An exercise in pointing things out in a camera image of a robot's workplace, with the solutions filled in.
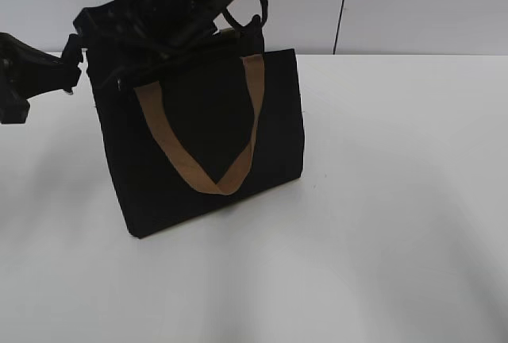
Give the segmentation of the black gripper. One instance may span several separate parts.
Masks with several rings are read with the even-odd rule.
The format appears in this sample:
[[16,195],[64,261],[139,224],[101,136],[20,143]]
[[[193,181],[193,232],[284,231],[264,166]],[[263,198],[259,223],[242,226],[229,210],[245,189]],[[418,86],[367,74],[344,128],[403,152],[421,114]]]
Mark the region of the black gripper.
[[[94,91],[118,91],[153,82],[167,66],[167,2],[113,0],[83,8],[64,47],[64,61],[78,64],[87,55],[87,76]],[[24,124],[29,102],[16,91],[9,69],[67,68],[61,58],[1,33],[1,123]]]

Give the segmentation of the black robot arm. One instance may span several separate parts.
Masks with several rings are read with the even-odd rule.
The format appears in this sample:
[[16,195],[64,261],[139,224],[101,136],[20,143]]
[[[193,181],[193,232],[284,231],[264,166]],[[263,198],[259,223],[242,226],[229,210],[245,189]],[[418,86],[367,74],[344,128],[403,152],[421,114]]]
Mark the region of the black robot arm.
[[[81,76],[83,51],[96,48],[106,54],[98,73],[98,86],[150,75],[192,49],[209,44],[219,15],[239,33],[228,11],[234,0],[113,0],[85,7],[73,21],[75,32],[59,57],[37,50],[11,36],[1,35],[1,122],[25,123],[29,99],[52,91],[70,94]],[[268,1],[260,0],[261,13],[250,26],[262,27]]]

